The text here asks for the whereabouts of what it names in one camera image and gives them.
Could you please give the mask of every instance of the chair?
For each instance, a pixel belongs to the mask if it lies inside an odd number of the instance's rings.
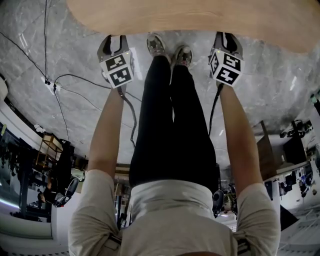
[[[56,195],[53,205],[56,208],[63,207],[71,199],[71,197],[74,195],[74,193],[76,192],[78,184],[79,184],[78,178],[74,177],[71,180],[71,182],[70,182],[68,188],[66,189],[64,195],[61,194],[61,193],[58,193]]]

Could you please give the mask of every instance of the beige shirt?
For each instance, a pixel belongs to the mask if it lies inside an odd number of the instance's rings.
[[[69,228],[69,253],[79,256],[161,256],[207,251],[238,254],[245,239],[252,255],[276,255],[280,218],[263,184],[252,184],[237,198],[237,231],[216,222],[212,193],[204,186],[161,180],[136,186],[131,192],[133,223],[116,225],[114,182],[100,170],[88,172],[82,199]],[[122,238],[114,251],[106,246],[110,234]]]

